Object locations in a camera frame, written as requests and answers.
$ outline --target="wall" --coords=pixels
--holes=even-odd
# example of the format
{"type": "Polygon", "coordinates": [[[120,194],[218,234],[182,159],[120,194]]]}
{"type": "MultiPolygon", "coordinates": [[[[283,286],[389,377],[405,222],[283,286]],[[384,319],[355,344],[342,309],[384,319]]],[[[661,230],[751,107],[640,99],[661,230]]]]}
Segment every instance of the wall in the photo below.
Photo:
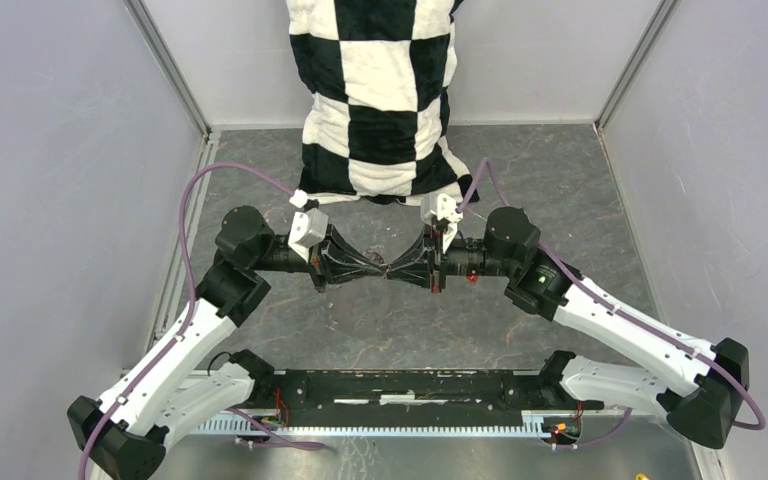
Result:
{"type": "MultiPolygon", "coordinates": [[[[301,126],[282,0],[145,0],[214,125],[301,126]]],[[[457,123],[589,122],[658,0],[466,0],[457,13],[457,123]]]]}
{"type": "MultiPolygon", "coordinates": [[[[768,416],[768,0],[679,4],[607,147],[665,320],[744,342],[768,416]]],[[[768,478],[768,428],[723,458],[768,478]]]]}
{"type": "Polygon", "coordinates": [[[199,135],[120,1],[0,0],[0,479],[143,348],[199,135]]]}

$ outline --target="checkered blanket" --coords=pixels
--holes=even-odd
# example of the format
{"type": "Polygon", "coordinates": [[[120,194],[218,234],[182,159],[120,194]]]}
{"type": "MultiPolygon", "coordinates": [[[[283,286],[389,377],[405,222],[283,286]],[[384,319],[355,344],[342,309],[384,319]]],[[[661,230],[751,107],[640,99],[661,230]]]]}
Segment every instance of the checkered blanket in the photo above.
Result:
{"type": "Polygon", "coordinates": [[[300,189],[321,203],[463,198],[472,177],[446,143],[462,1],[287,0],[293,55],[313,94],[300,189]]]}

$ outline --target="purple cable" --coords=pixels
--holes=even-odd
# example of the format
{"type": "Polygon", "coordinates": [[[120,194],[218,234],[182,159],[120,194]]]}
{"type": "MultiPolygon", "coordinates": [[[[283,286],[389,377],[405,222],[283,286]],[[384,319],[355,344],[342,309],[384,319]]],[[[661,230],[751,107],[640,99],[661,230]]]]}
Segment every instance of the purple cable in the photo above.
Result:
{"type": "Polygon", "coordinates": [[[617,436],[617,434],[625,430],[625,427],[628,425],[629,420],[631,420],[631,409],[627,408],[623,413],[623,417],[620,419],[620,423],[616,424],[614,428],[611,429],[610,432],[602,435],[599,438],[594,438],[593,440],[588,440],[586,442],[574,443],[572,445],[556,445],[555,449],[556,450],[578,450],[579,448],[592,447],[593,445],[598,445],[604,442],[605,440],[608,440],[617,436]]]}
{"type": "MultiPolygon", "coordinates": [[[[193,273],[193,264],[190,260],[190,252],[187,248],[187,231],[184,226],[186,223],[186,216],[187,216],[187,206],[190,202],[190,196],[193,193],[193,189],[196,186],[196,183],[198,183],[199,180],[201,180],[202,177],[207,175],[208,173],[220,169],[220,168],[236,168],[237,170],[243,170],[248,173],[251,173],[252,175],[255,175],[257,177],[260,177],[263,180],[266,180],[267,183],[275,186],[282,192],[286,193],[287,195],[292,196],[293,190],[285,187],[280,182],[275,180],[274,178],[270,177],[269,175],[261,172],[260,170],[249,167],[247,165],[241,165],[239,163],[214,163],[213,165],[208,165],[201,170],[199,170],[193,178],[190,179],[189,183],[187,183],[187,186],[184,188],[184,195],[181,198],[181,205],[178,209],[178,244],[181,246],[181,256],[183,257],[184,262],[184,270],[186,271],[187,275],[187,294],[188,294],[188,300],[187,300],[187,316],[184,319],[184,322],[181,324],[181,327],[176,332],[177,335],[183,335],[184,332],[187,331],[187,329],[190,327],[190,323],[193,319],[193,315],[195,315],[196,310],[196,279],[195,274],[193,273]]],[[[151,372],[151,370],[157,366],[158,363],[163,359],[163,357],[166,356],[167,353],[169,353],[169,350],[172,349],[172,347],[175,346],[175,344],[178,343],[178,340],[172,339],[163,346],[163,349],[160,350],[160,352],[157,354],[156,357],[154,357],[146,366],[145,368],[138,373],[133,380],[131,380],[131,383],[128,384],[127,387],[122,391],[122,394],[119,396],[119,398],[127,399],[128,395],[130,395],[134,389],[137,388],[137,386],[140,384],[140,382],[146,377],[146,375],[151,372]]],[[[107,424],[107,421],[110,420],[110,418],[113,417],[113,414],[116,413],[116,410],[119,409],[120,402],[116,401],[113,403],[113,405],[110,406],[110,408],[107,410],[107,412],[102,416],[101,420],[96,424],[95,428],[93,428],[93,431],[90,433],[89,438],[87,438],[87,444],[84,447],[83,452],[81,453],[81,461],[79,463],[79,470],[78,470],[78,479],[79,480],[86,480],[87,478],[87,464],[89,463],[90,458],[90,452],[92,451],[93,445],[95,445],[96,440],[98,439],[99,434],[101,433],[101,429],[104,427],[104,425],[107,424]]],[[[257,422],[254,422],[255,427],[257,427],[259,424],[257,422]]]]}
{"type": "Polygon", "coordinates": [[[260,422],[252,418],[251,415],[247,414],[246,412],[238,408],[229,408],[228,411],[233,413],[234,415],[239,415],[245,418],[250,424],[252,424],[254,428],[260,430],[261,432],[268,435],[269,438],[278,442],[278,443],[253,443],[252,444],[253,447],[265,447],[265,448],[290,447],[290,448],[298,448],[299,450],[306,450],[308,452],[316,452],[326,448],[325,444],[322,444],[319,442],[291,442],[290,440],[287,440],[286,438],[278,435],[272,430],[264,427],[263,425],[260,424],[260,422]]]}
{"type": "MultiPolygon", "coordinates": [[[[466,207],[467,204],[469,204],[470,199],[472,199],[472,195],[475,192],[476,187],[478,186],[478,181],[481,179],[482,174],[484,173],[485,165],[487,168],[487,171],[490,172],[490,180],[493,182],[493,188],[496,189],[496,193],[499,194],[499,198],[502,199],[502,203],[509,207],[510,202],[508,201],[507,197],[505,197],[505,194],[502,192],[502,188],[499,185],[499,182],[495,176],[495,172],[493,171],[492,165],[490,165],[490,161],[485,157],[483,160],[481,160],[481,164],[478,167],[478,170],[475,173],[475,177],[472,180],[472,184],[469,186],[469,188],[466,191],[466,194],[464,195],[463,203],[458,207],[458,211],[463,211],[463,209],[466,207]]],[[[561,272],[572,281],[573,284],[575,284],[576,287],[581,289],[588,297],[592,298],[594,302],[598,303],[599,305],[602,305],[605,307],[605,309],[614,311],[616,309],[616,306],[611,304],[611,302],[605,300],[602,298],[599,294],[594,292],[593,290],[590,290],[587,285],[585,285],[581,280],[576,277],[569,268],[567,268],[566,264],[561,260],[561,258],[558,256],[557,253],[555,253],[554,250],[552,250],[548,245],[540,241],[538,243],[538,247],[540,250],[542,250],[551,260],[554,262],[558,268],[560,268],[561,272]]],[[[758,406],[758,403],[755,401],[754,398],[752,398],[752,395],[749,394],[748,391],[746,391],[745,388],[743,388],[743,385],[740,384],[740,382],[734,378],[732,374],[730,374],[726,369],[724,369],[722,366],[711,360],[710,358],[704,356],[704,355],[696,355],[696,352],[693,348],[685,345],[681,340],[678,340],[676,338],[673,338],[672,336],[658,330],[657,328],[649,325],[648,323],[644,322],[643,320],[640,320],[639,318],[635,317],[634,315],[631,315],[630,313],[624,311],[624,310],[617,310],[616,314],[619,315],[620,318],[625,319],[629,322],[631,322],[633,325],[642,328],[648,333],[651,333],[652,335],[660,338],[661,340],[664,340],[665,342],[669,343],[670,345],[673,345],[674,347],[678,348],[682,352],[684,352],[687,355],[691,355],[697,360],[701,361],[705,365],[707,365],[709,368],[717,372],[720,376],[722,376],[734,389],[737,391],[737,393],[740,394],[741,397],[743,397],[743,400],[746,401],[746,404],[749,405],[749,408],[752,410],[752,413],[755,415],[755,418],[758,420],[757,423],[746,423],[746,422],[734,422],[734,426],[738,428],[744,428],[748,430],[763,430],[767,426],[767,419],[764,416],[764,413],[761,411],[761,407],[758,406]]]]}

